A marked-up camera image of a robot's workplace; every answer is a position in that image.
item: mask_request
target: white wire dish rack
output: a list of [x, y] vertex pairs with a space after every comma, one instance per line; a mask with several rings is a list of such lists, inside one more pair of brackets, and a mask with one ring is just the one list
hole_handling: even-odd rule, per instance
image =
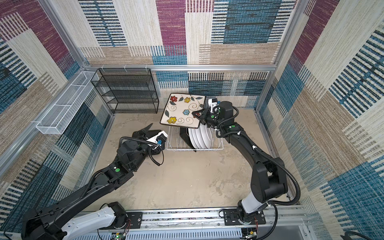
[[83, 71], [63, 95], [44, 115], [36, 128], [42, 134], [63, 134], [73, 117], [88, 97], [93, 85], [91, 79], [98, 79], [95, 72]]
[[193, 149], [189, 147], [185, 141], [180, 137], [180, 128], [179, 127], [169, 127], [168, 139], [167, 139], [167, 150], [171, 151], [217, 151], [223, 150], [223, 139], [216, 137], [216, 132], [214, 129], [210, 128], [212, 133], [212, 144], [210, 148], [206, 149]]

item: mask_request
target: dish rack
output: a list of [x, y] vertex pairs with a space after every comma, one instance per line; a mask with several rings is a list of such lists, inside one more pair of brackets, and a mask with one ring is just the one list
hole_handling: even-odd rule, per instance
[[210, 128], [212, 133], [212, 145], [206, 149], [193, 149], [189, 147], [184, 140], [180, 137], [179, 127], [169, 127], [168, 139], [167, 139], [167, 150], [171, 151], [217, 151], [223, 150], [223, 139], [217, 138], [215, 130]]

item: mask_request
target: black wire shelf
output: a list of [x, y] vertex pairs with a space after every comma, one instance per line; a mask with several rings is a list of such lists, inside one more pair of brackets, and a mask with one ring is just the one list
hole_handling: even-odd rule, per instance
[[113, 113], [157, 113], [159, 97], [150, 69], [106, 68], [91, 81]]

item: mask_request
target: patterned wall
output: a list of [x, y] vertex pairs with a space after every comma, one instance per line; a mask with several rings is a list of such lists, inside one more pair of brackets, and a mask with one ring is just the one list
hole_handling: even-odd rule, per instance
[[271, 64], [296, 0], [53, 0], [90, 64]]
[[79, 66], [37, 0], [0, 6], [1, 155]]
[[[39, 133], [0, 182], [1, 229], [79, 189], [109, 121], [92, 90], [62, 135]], [[20, 232], [21, 224], [9, 231]]]
[[171, 93], [190, 93], [231, 101], [236, 107], [254, 108], [269, 72], [152, 72], [159, 95], [159, 109]]
[[260, 114], [319, 239], [384, 239], [384, 1], [310, 0]]

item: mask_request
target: concrete floor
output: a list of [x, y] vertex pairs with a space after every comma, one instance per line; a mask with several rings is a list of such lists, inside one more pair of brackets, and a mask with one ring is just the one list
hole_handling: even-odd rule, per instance
[[[132, 136], [150, 123], [151, 129], [168, 132], [158, 114], [116, 114], [95, 170], [106, 167], [116, 156], [119, 139]], [[252, 109], [240, 109], [236, 121], [253, 141], [268, 152]], [[162, 156], [154, 158], [162, 161]], [[164, 164], [149, 158], [127, 183], [92, 203], [95, 211], [103, 203], [118, 201], [125, 209], [169, 209], [236, 206], [250, 192], [252, 169], [239, 151], [224, 140], [224, 149], [207, 151], [164, 150]]]

